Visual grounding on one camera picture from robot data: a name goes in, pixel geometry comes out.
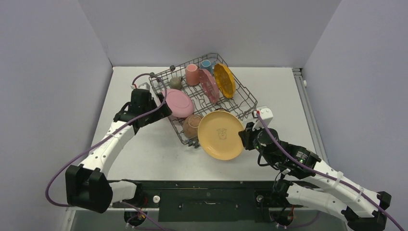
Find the pink plate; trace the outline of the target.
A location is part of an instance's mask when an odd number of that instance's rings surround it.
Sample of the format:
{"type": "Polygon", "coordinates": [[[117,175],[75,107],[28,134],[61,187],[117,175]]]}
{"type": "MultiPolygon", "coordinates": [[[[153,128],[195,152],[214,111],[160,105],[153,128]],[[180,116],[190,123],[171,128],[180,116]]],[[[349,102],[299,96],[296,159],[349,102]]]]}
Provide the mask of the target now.
{"type": "Polygon", "coordinates": [[[177,89],[167,89],[161,91],[166,95],[166,104],[172,111],[172,116],[178,118],[187,118],[194,112],[194,105],[191,98],[184,92],[177,89]]]}

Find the grey wire dish rack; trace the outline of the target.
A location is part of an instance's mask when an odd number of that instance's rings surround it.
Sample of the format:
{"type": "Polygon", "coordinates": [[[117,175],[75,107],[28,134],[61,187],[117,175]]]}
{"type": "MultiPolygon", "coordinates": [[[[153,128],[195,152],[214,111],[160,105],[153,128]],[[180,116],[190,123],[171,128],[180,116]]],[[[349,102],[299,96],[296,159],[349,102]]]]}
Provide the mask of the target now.
{"type": "Polygon", "coordinates": [[[205,95],[201,86],[189,86],[185,80],[186,68],[189,64],[195,64],[200,66],[200,63],[204,60],[210,61],[214,66],[218,63],[227,65],[223,58],[218,53],[208,53],[203,56],[199,56],[193,60],[189,60],[182,64],[172,65],[164,71],[158,73],[152,72],[152,75],[159,77],[157,80],[154,77],[149,77],[150,85],[153,91],[161,93],[165,88],[170,87],[170,80],[173,77],[180,77],[181,91],[189,96],[194,106],[194,114],[204,116],[214,110],[224,109],[240,120],[247,120],[252,118],[252,111],[257,107],[257,99],[254,95],[245,87],[237,78],[234,77],[236,90],[231,99],[226,98],[223,94],[220,94],[220,98],[216,103],[211,103],[209,98],[205,95]]]}

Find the grey ceramic mug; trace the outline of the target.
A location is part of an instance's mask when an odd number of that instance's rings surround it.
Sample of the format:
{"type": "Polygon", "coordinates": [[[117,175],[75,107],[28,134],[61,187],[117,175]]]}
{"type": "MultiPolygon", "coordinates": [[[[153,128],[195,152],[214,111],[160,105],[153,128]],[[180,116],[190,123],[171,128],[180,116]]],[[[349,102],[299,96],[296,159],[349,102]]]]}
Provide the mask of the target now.
{"type": "Polygon", "coordinates": [[[172,77],[169,81],[169,86],[171,89],[181,90],[182,89],[182,77],[172,77]]]}

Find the brown speckled cream bowl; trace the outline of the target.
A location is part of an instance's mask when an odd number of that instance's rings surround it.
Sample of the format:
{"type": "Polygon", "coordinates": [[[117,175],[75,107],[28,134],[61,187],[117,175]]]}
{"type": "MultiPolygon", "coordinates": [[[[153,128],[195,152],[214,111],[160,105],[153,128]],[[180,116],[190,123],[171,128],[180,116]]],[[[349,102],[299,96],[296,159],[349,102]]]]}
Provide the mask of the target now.
{"type": "Polygon", "coordinates": [[[187,139],[192,139],[197,136],[198,127],[202,118],[201,115],[191,115],[184,120],[183,133],[187,139]]]}

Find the cream bottom plate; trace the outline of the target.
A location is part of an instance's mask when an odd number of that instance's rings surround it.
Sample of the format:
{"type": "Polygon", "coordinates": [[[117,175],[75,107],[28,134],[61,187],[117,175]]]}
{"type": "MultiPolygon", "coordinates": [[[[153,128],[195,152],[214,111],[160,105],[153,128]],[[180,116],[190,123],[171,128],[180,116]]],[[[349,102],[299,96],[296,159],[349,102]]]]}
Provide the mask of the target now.
{"type": "Polygon", "coordinates": [[[217,110],[208,113],[200,121],[197,135],[203,150],[211,157],[228,161],[243,151],[239,132],[244,127],[233,114],[217,110]]]}

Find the pink cup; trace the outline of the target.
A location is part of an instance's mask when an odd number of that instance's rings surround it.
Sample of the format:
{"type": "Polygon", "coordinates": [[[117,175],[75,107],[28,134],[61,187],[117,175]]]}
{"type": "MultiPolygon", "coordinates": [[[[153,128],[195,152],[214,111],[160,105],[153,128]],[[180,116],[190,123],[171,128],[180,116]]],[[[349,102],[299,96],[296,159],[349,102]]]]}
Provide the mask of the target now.
{"type": "Polygon", "coordinates": [[[200,83],[199,67],[195,64],[189,64],[185,70],[186,82],[189,86],[196,86],[200,83]]]}

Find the maroon polka dot plate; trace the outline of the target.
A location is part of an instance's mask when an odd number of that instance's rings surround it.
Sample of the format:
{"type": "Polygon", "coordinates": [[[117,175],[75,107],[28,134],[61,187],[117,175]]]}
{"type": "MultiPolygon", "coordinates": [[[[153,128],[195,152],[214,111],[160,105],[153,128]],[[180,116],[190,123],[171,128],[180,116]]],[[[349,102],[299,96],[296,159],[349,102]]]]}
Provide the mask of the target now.
{"type": "Polygon", "coordinates": [[[217,103],[219,100],[219,89],[215,78],[206,69],[199,69],[199,81],[204,91],[205,96],[208,97],[211,103],[217,103]]]}

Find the blue mug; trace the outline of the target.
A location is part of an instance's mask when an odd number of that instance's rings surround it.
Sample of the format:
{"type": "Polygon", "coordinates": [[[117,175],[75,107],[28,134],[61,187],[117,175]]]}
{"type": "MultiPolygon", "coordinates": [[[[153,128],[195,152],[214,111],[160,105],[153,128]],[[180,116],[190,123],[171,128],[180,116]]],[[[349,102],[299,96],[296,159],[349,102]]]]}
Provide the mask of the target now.
{"type": "Polygon", "coordinates": [[[213,74],[213,63],[210,60],[202,60],[199,64],[199,67],[201,69],[206,69],[210,74],[213,74]]]}

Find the yellow polka dot plate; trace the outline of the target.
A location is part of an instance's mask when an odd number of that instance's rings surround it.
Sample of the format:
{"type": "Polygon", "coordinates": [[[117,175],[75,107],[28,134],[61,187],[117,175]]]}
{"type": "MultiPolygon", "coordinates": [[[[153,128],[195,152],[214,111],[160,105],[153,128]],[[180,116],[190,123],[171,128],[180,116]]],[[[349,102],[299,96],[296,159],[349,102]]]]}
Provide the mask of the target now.
{"type": "Polygon", "coordinates": [[[236,91],[236,84],[231,70],[225,64],[218,63],[214,66],[213,73],[217,86],[223,96],[229,99],[233,98],[236,91]]]}

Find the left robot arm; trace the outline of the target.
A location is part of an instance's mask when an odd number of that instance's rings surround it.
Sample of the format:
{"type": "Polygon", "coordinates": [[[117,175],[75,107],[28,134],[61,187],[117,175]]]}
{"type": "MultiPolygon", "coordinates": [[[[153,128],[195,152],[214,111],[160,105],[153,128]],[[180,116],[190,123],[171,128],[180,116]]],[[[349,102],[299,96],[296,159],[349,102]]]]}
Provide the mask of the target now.
{"type": "Polygon", "coordinates": [[[70,165],[65,171],[67,203],[72,206],[103,213],[116,202],[125,200],[138,207],[143,202],[143,193],[130,181],[110,182],[106,176],[125,145],[140,128],[157,122],[172,114],[166,103],[166,94],[159,93],[160,104],[156,104],[147,89],[134,89],[131,99],[125,103],[102,141],[94,145],[88,157],[79,165],[70,165]]]}

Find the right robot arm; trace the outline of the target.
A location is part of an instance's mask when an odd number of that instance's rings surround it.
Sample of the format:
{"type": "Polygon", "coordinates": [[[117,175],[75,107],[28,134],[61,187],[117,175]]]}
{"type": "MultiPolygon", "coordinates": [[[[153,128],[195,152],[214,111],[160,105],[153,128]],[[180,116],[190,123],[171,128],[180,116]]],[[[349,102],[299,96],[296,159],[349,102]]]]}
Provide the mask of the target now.
{"type": "Polygon", "coordinates": [[[344,221],[354,231],[383,231],[391,195],[353,183],[307,148],[281,141],[277,131],[252,129],[238,132],[244,149],[257,150],[265,166],[281,173],[272,187],[272,201],[281,206],[301,205],[344,221]]]}

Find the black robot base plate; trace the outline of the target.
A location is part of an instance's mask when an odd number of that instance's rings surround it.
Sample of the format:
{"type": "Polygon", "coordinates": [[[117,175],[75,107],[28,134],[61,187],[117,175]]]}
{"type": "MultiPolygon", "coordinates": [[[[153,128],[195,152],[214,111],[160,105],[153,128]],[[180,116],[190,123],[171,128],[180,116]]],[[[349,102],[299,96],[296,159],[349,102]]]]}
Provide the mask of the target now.
{"type": "Polygon", "coordinates": [[[284,187],[273,181],[133,181],[136,196],[127,204],[156,210],[159,222],[270,221],[270,213],[282,215],[291,208],[284,187]]]}

